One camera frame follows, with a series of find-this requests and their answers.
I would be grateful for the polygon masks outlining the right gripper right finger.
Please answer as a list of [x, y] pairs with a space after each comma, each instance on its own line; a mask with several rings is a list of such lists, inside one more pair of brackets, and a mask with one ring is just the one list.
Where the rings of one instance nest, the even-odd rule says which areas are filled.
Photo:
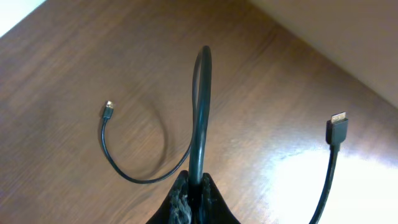
[[240, 224], [224, 201], [211, 175], [203, 174], [198, 222], [203, 224]]

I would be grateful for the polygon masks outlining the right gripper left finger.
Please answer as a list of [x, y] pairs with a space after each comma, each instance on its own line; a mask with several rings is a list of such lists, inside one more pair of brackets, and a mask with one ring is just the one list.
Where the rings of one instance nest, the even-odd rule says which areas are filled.
[[188, 203], [188, 172], [177, 176], [160, 208], [147, 224], [191, 224], [192, 209]]

